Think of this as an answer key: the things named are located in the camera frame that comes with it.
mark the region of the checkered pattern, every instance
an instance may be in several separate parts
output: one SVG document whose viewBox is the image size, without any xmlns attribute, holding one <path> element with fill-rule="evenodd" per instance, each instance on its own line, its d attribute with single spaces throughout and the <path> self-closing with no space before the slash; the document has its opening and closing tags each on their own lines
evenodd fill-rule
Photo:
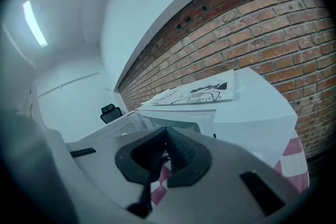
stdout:
<svg viewBox="0 0 336 224">
<path fill-rule="evenodd" d="M 274 169 L 287 178 L 299 192 L 309 187 L 308 167 L 301 142 L 296 132 Z M 167 179 L 171 176 L 170 161 L 162 166 L 160 178 L 151 184 L 152 206 L 155 207 L 167 192 Z"/>
</svg>

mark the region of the office chair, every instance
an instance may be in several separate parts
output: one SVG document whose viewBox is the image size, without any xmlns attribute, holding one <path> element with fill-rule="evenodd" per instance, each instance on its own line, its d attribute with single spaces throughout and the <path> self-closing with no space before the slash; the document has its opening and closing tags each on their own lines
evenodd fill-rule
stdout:
<svg viewBox="0 0 336 224">
<path fill-rule="evenodd" d="M 100 118 L 104 123 L 108 124 L 122 116 L 120 108 L 116 108 L 114 104 L 109 104 L 101 108 Z"/>
</svg>

